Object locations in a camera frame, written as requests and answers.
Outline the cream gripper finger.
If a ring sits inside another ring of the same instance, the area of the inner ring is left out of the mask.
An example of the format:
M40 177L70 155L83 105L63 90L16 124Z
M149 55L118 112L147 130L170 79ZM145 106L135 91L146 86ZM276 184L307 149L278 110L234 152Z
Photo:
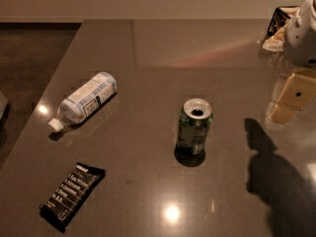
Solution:
M268 106L268 119L275 123L287 124L297 115L297 110L280 106L278 103L270 102Z

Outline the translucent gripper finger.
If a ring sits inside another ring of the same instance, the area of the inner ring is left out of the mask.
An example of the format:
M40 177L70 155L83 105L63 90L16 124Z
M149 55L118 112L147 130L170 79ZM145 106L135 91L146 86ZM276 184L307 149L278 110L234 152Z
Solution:
M285 76L279 76L276 79L275 87L274 87L273 93L272 93L271 102L278 103L280 106L288 107L288 105L283 102L282 97L281 97L281 93L282 93L283 88L285 86L285 82L286 82Z

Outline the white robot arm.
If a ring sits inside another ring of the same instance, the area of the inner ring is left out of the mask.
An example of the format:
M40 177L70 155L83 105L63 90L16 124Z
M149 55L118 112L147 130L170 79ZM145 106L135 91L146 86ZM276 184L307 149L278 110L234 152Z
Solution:
M277 7L262 48L270 63L289 69L277 78L266 111L267 122L282 126L316 97L316 0Z

